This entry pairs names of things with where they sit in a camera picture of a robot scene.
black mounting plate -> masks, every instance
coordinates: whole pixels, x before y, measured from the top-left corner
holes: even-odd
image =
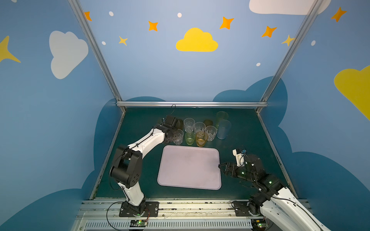
[[[235,215],[237,217],[250,217],[251,214],[248,212],[248,201],[233,201],[232,206],[235,210]]]
[[[146,201],[145,208],[150,211],[150,217],[158,216],[158,201]],[[125,201],[121,205],[119,217],[137,217],[136,214],[132,214],[131,210],[128,209],[128,202]],[[140,217],[148,217],[148,211],[144,210],[144,214]]]

blue wall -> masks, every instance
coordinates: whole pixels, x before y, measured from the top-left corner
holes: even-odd
[[[280,1],[279,6],[287,2]],[[290,14],[254,13],[243,0],[80,2],[123,100],[243,101],[244,94],[230,97],[228,91],[245,91],[274,75],[288,49],[282,42],[295,36],[305,17],[294,15],[294,9]],[[223,17],[234,19],[229,30],[220,29]],[[149,30],[149,21],[158,22],[157,31]],[[262,37],[267,26],[276,30]],[[209,32],[218,48],[177,50],[176,43],[194,27]],[[259,101],[262,94],[251,98]]]
[[[69,230],[121,116],[90,47],[54,76],[53,31],[86,41],[67,0],[1,1],[0,230]]]
[[[347,12],[337,22],[339,7]],[[298,196],[331,230],[370,226],[370,121],[334,84],[342,70],[370,65],[369,8],[366,0],[332,0],[261,111]],[[365,219],[350,225],[349,214]]]

robotic arm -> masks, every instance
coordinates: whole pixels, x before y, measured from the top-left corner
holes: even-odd
[[[184,122],[168,115],[161,124],[155,125],[143,138],[127,147],[119,146],[115,152],[110,176],[113,177],[126,195],[125,207],[130,214],[141,216],[145,209],[145,196],[139,185],[142,159],[160,143],[178,139],[177,129]]]
[[[260,158],[241,149],[233,150],[233,155],[237,163],[220,164],[219,168],[225,175],[249,181],[259,190],[246,205],[250,215],[262,214],[283,231],[330,231],[277,177],[265,172]],[[233,205],[238,209],[243,206],[237,201],[233,201]]]

yellow cloud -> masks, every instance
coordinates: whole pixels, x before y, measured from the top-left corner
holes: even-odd
[[[191,28],[185,33],[184,39],[176,43],[176,49],[179,51],[210,52],[217,47],[218,43],[212,39],[212,35],[199,28]]]
[[[338,90],[370,120],[370,66],[345,69],[334,78]]]

green glass cup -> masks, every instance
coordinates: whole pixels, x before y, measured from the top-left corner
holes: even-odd
[[[188,145],[192,145],[195,141],[195,133],[194,132],[187,132],[185,134],[185,141]]]

